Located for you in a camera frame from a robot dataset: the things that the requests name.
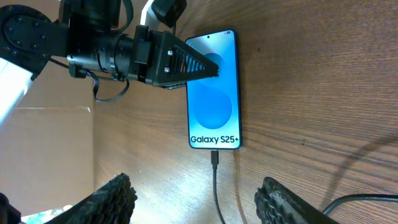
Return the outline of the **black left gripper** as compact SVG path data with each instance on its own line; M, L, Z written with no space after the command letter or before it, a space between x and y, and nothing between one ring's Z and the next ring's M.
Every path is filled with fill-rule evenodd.
M217 77L219 67L173 33L137 25L132 48L132 80L162 88Z

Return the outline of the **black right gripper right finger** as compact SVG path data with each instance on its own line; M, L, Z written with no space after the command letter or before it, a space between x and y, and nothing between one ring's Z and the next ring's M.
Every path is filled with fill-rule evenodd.
M272 177L264 178L254 201L262 224L338 224Z

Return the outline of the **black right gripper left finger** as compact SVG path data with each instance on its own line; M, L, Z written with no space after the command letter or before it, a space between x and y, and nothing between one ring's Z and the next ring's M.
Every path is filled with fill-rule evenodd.
M136 200L129 176L121 173L46 224L129 224Z

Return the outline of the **blue Galaxy smartphone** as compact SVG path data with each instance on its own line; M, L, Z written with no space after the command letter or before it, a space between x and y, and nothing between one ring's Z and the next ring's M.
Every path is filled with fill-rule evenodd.
M199 35L186 43L219 67L217 77L187 83L188 143L194 149L237 150L243 137L236 32Z

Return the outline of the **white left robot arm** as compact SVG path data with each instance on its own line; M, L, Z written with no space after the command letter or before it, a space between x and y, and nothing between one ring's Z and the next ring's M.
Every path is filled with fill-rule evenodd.
M133 36L119 25L125 9L134 17L129 0L63 0L51 21L24 5L1 8L1 122L5 123L48 62L66 58L73 78L96 83L137 80L175 89L192 80L217 77L216 63L175 35L186 0L149 0Z

